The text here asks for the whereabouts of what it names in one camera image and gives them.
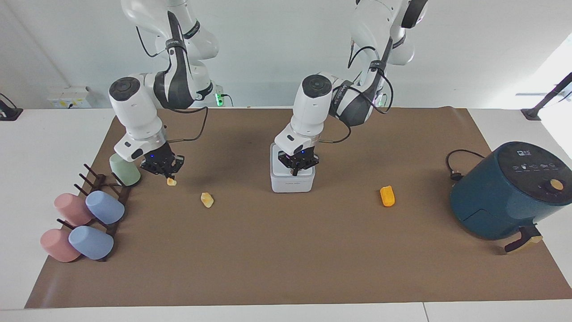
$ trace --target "green cup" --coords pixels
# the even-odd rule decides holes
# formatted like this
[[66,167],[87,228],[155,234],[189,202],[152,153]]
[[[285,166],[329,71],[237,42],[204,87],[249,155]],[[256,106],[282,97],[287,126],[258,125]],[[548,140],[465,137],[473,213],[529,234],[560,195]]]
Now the green cup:
[[113,171],[126,186],[132,186],[141,179],[141,173],[137,166],[133,162],[123,160],[123,158],[117,154],[109,158],[109,166],[111,166],[111,171]]

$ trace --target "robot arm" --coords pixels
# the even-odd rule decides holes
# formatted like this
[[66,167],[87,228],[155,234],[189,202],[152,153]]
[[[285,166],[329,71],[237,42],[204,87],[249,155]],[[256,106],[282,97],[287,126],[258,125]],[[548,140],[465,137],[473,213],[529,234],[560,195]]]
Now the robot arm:
[[132,22],[165,39],[169,67],[158,73],[121,78],[110,87],[112,107],[126,129],[125,136],[114,149],[129,162],[145,156],[141,163],[144,170],[174,179],[173,174],[179,171],[185,158],[172,152],[165,127],[157,116],[157,103],[167,109],[189,108],[196,100],[197,89],[188,48],[194,48],[193,54],[198,58],[216,55],[218,45],[216,40],[209,41],[214,36],[200,28],[186,0],[168,0],[167,3],[122,0],[121,3]]
[[[404,65],[413,58],[414,48],[407,45],[405,29],[414,27],[423,18],[426,2],[356,1],[357,8],[352,16],[352,48],[354,44],[360,48],[364,70],[362,79],[354,85],[352,81],[332,74],[319,73],[302,82],[294,102],[294,116],[275,138],[276,145],[282,150],[278,158],[292,170],[292,175],[318,164],[319,159],[313,152],[328,114],[349,127],[361,125],[369,119],[373,102],[381,94],[387,64]],[[331,90],[313,98],[307,90],[309,84],[318,79]]]

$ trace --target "blue cup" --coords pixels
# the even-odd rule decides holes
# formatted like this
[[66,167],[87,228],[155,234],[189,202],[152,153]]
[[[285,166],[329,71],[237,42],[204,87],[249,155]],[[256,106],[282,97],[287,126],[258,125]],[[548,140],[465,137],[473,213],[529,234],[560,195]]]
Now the blue cup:
[[95,261],[104,258],[113,249],[113,237],[88,226],[77,227],[67,240],[78,252]]
[[89,211],[106,225],[118,222],[125,213],[125,206],[103,191],[94,191],[85,199]]

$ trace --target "table surface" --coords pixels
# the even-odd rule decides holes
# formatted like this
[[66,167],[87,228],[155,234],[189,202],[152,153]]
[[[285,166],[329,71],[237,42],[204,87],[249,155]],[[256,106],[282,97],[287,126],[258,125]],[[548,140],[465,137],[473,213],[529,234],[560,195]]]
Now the table surface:
[[[471,110],[471,116],[493,150],[504,142],[521,140],[539,145],[565,163],[572,160],[554,141],[540,122],[526,121],[519,111]],[[106,313],[111,320],[166,321],[181,316],[196,320],[251,320],[268,316],[272,320],[312,321],[569,321],[572,301],[529,301],[495,303],[407,303],[367,305],[277,305],[266,307],[178,307],[178,308],[96,308],[20,311],[34,286],[46,254],[39,246],[39,236],[59,228],[58,214],[52,202],[62,192],[77,193],[73,184],[82,180],[83,163],[90,164],[113,119],[110,109],[28,110],[14,123],[0,124],[2,157],[13,168],[0,172],[1,195],[5,210],[0,227],[0,311],[2,321],[48,321],[85,319]],[[34,184],[27,184],[35,179]],[[33,196],[26,200],[24,196]],[[569,283],[572,282],[572,257],[567,249],[572,235],[572,209],[565,208],[539,223],[545,243]]]

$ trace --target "brown table covering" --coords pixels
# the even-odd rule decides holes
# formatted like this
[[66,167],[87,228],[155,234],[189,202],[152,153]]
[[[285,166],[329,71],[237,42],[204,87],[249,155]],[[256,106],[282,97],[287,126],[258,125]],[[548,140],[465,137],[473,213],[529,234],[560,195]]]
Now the brown table covering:
[[[171,139],[194,137],[202,115],[160,111]],[[269,145],[290,110],[212,110],[178,185],[142,173],[108,262],[48,258],[27,308],[397,303],[570,299],[544,243],[512,255],[468,233],[449,206],[445,155],[490,149],[465,109],[375,113],[341,144],[320,144],[313,190],[275,194]],[[506,124],[507,131],[511,125]],[[345,135],[329,118],[323,139]],[[114,120],[93,168],[125,133]],[[455,155],[469,171],[472,155]],[[385,208],[379,189],[392,185]],[[211,209],[202,192],[216,200]]]

